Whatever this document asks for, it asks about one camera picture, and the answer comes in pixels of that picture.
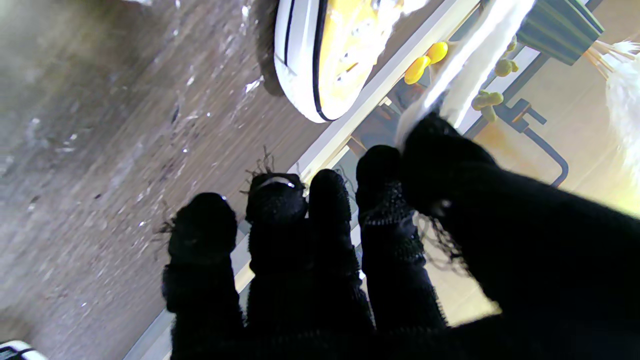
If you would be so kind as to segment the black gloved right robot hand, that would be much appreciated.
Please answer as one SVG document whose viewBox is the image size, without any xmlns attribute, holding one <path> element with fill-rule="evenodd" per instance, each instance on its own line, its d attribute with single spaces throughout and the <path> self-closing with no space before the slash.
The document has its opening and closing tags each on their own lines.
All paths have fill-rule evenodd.
<svg viewBox="0 0 640 360">
<path fill-rule="evenodd" d="M 226 199 L 166 223 L 172 360 L 637 360 L 639 220 L 500 167 L 432 112 L 345 180 L 265 167 L 243 312 Z"/>
</svg>

